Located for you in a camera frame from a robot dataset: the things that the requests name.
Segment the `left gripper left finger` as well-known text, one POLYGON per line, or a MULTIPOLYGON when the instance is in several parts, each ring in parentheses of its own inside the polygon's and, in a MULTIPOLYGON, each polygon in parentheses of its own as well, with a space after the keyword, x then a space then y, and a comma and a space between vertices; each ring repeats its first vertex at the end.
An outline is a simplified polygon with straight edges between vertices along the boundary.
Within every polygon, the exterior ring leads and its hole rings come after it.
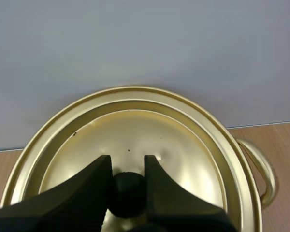
POLYGON ((65 182, 0 209, 0 232, 99 232, 107 211, 111 157, 102 155, 65 182))

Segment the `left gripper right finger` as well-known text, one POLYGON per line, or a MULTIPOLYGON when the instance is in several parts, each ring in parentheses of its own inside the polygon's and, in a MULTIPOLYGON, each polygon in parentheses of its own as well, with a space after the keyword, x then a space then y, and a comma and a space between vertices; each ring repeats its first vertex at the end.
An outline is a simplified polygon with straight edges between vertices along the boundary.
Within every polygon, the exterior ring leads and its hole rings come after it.
POLYGON ((224 209, 210 204, 177 184, 154 155, 146 155, 147 223, 134 232, 233 232, 224 209))

